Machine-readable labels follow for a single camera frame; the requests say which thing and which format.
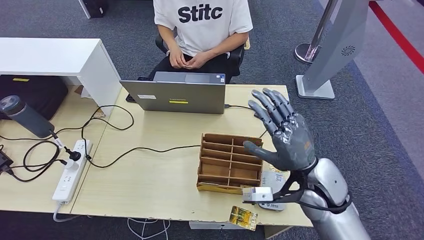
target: wooden organizer box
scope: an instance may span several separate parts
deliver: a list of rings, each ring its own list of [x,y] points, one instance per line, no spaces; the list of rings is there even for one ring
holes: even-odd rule
[[[262,139],[205,133],[201,136],[197,189],[242,194],[243,187],[259,187],[263,161],[243,147],[249,140],[262,147]]]

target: black pants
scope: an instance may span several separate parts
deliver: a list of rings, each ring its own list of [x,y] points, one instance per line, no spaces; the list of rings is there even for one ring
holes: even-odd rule
[[[188,62],[192,59],[191,56],[184,54],[185,61]],[[229,84],[231,77],[233,77],[234,67],[230,66],[227,59],[227,54],[221,54],[207,61],[199,69],[185,69],[173,68],[171,66],[170,57],[167,56],[151,71],[148,76],[151,80],[155,77],[156,72],[180,72],[180,73],[206,73],[206,74],[225,74],[225,83]]]

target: robotic arm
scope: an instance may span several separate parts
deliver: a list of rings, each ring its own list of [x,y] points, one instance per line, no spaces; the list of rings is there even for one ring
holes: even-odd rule
[[[330,159],[316,158],[303,116],[278,91],[264,88],[263,93],[253,90],[252,95],[265,109],[253,100],[248,105],[271,135],[276,152],[250,141],[243,145],[278,170],[290,171],[290,177],[274,194],[270,187],[244,188],[244,203],[298,203],[321,240],[370,240],[339,169]],[[294,182],[299,189],[290,190]]]

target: wooden desk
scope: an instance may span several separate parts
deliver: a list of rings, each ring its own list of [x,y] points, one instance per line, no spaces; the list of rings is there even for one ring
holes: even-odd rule
[[[248,100],[253,99],[252,89],[263,87],[287,96],[285,86],[228,85],[225,103],[247,106]],[[126,131],[106,127],[93,158],[98,165],[107,165],[135,147],[166,150],[199,145],[202,133],[259,137],[265,130],[248,109],[230,108],[223,115],[143,111],[137,104],[127,103],[126,96],[127,91],[122,89],[116,104],[134,115],[135,124]],[[124,126],[130,119],[125,112],[114,109],[110,122]],[[268,134],[263,140],[264,148],[274,150]],[[288,204],[283,212],[274,212],[243,204],[240,195],[198,191],[199,151],[198,147],[166,153],[136,150],[109,168],[91,166],[71,213],[226,222],[235,205],[258,213],[260,225],[279,226],[268,229],[269,233],[279,232],[284,228],[280,226],[312,226],[297,204]]]
[[[75,87],[69,89],[69,93],[63,104],[51,120],[55,130],[63,128],[81,127],[96,110],[96,103],[87,98],[80,98],[79,94],[74,92]],[[106,124],[102,121],[92,121],[84,130],[84,135],[93,143],[92,154],[96,151],[102,133]],[[6,138],[34,138],[31,132],[23,128],[15,121],[0,120],[0,135]],[[62,142],[73,149],[75,142],[81,139],[80,130],[68,130],[59,133]],[[0,139],[0,144],[4,145],[3,151],[14,161],[12,166],[22,165],[26,151],[36,144],[37,141],[20,140],[8,141]],[[46,163],[55,153],[55,147],[48,143],[35,148],[30,154],[27,164],[36,165]],[[59,159],[67,159],[68,155],[64,150],[61,151]],[[81,181],[78,184],[79,191],[82,180],[87,172],[89,164],[85,165],[85,171],[82,174]],[[37,173],[28,172],[23,168],[13,170],[16,175],[23,179],[29,179]],[[23,183],[15,180],[7,173],[0,175],[0,210],[23,211],[23,212],[49,212],[52,213],[56,208],[56,201],[52,200],[53,193],[63,172],[63,165],[55,162],[43,175],[34,181]],[[61,213],[70,213],[74,202],[63,206]]]

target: floor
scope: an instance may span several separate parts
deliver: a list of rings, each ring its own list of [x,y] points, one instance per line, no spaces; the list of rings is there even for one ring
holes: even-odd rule
[[[419,93],[423,75],[369,12],[364,51],[331,79],[336,99],[298,98],[294,77],[307,66],[294,59],[293,49],[311,39],[324,3],[249,0],[254,25],[251,48],[233,82],[287,85],[293,106],[313,132],[317,155],[332,159],[340,168],[371,238],[422,240],[424,104]],[[380,4],[424,53],[424,8],[415,0]],[[136,79],[148,75],[163,57],[154,45],[153,15],[152,3],[142,0],[117,0],[104,18],[90,20],[75,0],[7,1],[0,8],[0,37],[101,38],[121,78]],[[55,223],[51,217],[0,212],[2,239],[137,239],[123,218],[80,217]],[[152,226],[149,234],[160,227]],[[168,235],[170,240],[264,238],[262,227],[255,232],[190,230],[186,222],[177,221]],[[312,228],[294,227],[275,239],[318,236]]]

